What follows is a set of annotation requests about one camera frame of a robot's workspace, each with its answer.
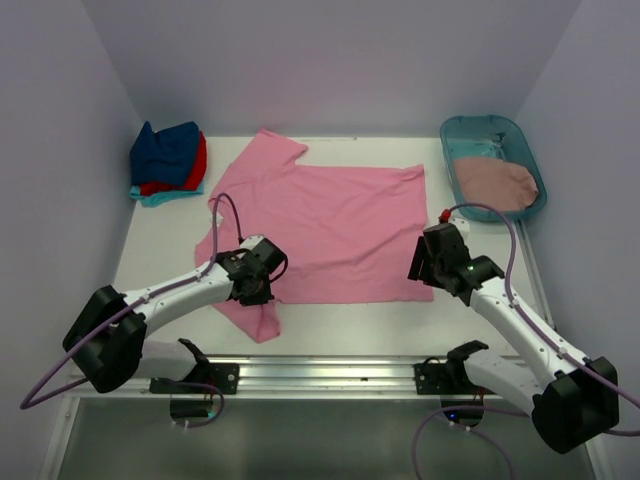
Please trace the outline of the folded teal t-shirt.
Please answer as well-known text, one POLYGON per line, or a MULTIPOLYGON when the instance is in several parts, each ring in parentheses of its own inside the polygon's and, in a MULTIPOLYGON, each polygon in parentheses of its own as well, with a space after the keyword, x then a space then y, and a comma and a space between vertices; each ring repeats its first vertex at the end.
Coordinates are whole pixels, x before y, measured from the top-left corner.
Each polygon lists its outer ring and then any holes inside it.
POLYGON ((133 200, 138 201, 145 208, 155 208, 170 201, 196 197, 203 194, 203 182, 201 182, 195 190, 158 191, 148 196, 143 195, 138 186, 132 186, 129 190, 129 196, 133 200))

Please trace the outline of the aluminium mounting rail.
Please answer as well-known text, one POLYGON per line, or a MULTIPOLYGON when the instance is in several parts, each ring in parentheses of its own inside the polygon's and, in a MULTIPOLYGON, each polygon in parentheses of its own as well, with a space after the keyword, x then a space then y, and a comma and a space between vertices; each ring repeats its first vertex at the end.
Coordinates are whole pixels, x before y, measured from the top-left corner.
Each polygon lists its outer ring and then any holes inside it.
POLYGON ((563 356, 548 350, 532 359, 500 356, 491 350, 470 355, 464 363, 469 380, 492 391, 474 395, 418 395, 413 365, 421 356, 221 356, 209 363, 239 365, 238 398, 396 398, 415 396, 488 397, 530 400, 548 384, 575 371, 563 356))

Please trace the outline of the folded blue t-shirt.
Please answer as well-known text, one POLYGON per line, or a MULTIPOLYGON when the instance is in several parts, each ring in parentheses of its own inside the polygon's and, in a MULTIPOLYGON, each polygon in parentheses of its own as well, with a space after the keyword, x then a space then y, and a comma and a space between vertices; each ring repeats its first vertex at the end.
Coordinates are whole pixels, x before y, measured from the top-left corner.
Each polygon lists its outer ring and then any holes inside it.
POLYGON ((183 186, 194 167, 200 129, 193 122, 155 131, 145 121, 129 152, 131 183, 183 186))

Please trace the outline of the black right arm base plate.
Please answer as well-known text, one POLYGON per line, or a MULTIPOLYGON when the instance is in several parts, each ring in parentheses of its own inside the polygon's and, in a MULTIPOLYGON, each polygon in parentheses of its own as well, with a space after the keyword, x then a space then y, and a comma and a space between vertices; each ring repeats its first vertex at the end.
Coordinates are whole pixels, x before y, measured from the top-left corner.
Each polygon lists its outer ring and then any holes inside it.
POLYGON ((413 365, 414 383, 418 395, 492 394, 491 390, 473 384, 458 360, 428 357, 413 365))

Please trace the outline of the salmon pink cloth in bin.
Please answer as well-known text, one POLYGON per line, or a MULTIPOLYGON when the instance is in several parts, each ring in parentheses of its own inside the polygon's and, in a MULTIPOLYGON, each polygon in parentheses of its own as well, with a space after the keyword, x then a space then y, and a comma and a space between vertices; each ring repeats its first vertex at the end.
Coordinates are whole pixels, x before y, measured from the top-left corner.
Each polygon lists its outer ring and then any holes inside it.
POLYGON ((453 162, 464 203, 482 203, 502 212, 530 207, 539 189, 523 166, 501 159, 468 156, 453 162))

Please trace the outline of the folded red t-shirt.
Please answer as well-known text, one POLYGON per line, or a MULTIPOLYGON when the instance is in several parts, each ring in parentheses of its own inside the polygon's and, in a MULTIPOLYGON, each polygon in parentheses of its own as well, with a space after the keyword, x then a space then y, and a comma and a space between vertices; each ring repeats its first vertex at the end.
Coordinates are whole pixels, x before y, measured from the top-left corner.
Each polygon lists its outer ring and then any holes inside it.
POLYGON ((139 186, 140 194, 143 197, 161 192, 195 192, 200 186, 207 170, 207 146, 202 132, 199 133, 199 144, 194 157, 192 170, 186 181, 181 186, 176 186, 162 182, 149 182, 139 186))

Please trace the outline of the teal plastic bin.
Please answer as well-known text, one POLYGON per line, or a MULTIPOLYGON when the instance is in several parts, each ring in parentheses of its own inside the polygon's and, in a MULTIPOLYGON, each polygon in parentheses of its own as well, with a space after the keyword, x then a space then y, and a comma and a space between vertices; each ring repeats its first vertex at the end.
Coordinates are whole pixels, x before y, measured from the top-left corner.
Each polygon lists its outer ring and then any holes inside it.
POLYGON ((479 203, 513 221, 531 218, 546 206, 541 173, 524 133, 512 120, 455 116, 443 122, 439 135, 453 195, 466 218, 498 220, 479 203))

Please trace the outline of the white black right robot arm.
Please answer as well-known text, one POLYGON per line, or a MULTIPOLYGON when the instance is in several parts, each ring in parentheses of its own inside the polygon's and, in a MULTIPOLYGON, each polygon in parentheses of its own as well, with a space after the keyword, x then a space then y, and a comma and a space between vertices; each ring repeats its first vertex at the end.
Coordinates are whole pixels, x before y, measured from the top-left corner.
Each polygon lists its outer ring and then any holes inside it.
POLYGON ((615 367, 604 357, 590 359, 542 320, 493 260, 470 255, 455 224, 424 230, 408 277, 459 299, 521 359, 505 360, 487 344, 470 341, 450 350, 443 363, 415 364, 418 393, 487 389, 529 416, 542 440, 561 454, 618 425, 615 367))

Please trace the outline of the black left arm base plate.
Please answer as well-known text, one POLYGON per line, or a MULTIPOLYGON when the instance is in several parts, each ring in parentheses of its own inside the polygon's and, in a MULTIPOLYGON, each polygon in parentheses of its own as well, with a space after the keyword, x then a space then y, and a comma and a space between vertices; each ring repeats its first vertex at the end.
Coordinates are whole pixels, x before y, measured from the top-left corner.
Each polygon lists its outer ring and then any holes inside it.
POLYGON ((197 383, 213 386, 223 395, 234 395, 237 393, 239 379, 238 364, 208 363, 196 366, 183 380, 168 382, 165 379, 152 379, 149 391, 152 394, 174 395, 211 393, 210 389, 195 386, 197 383))

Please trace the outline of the pink t-shirt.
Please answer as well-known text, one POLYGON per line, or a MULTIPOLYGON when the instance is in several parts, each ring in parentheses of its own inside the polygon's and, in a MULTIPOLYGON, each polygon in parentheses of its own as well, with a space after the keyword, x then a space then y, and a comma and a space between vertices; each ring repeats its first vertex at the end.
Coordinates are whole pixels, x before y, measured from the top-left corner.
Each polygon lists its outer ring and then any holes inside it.
POLYGON ((262 234, 288 257, 272 287, 284 304, 431 302, 407 277, 428 222, 425 170, 300 164, 306 145, 262 130, 211 192, 217 230, 195 246, 195 263, 262 234))

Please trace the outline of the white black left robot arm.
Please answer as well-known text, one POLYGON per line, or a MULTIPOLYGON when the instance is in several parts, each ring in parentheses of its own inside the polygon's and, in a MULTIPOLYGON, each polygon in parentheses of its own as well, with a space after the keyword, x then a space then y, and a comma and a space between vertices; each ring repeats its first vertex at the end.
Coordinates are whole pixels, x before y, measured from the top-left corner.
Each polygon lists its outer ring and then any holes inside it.
POLYGON ((288 267, 286 254, 264 236, 245 239, 173 280, 121 293, 96 290, 63 340, 64 350, 100 394, 133 378, 150 379, 154 393, 204 392, 214 368, 195 344, 151 335, 209 304, 254 307, 273 300, 271 284, 288 267))

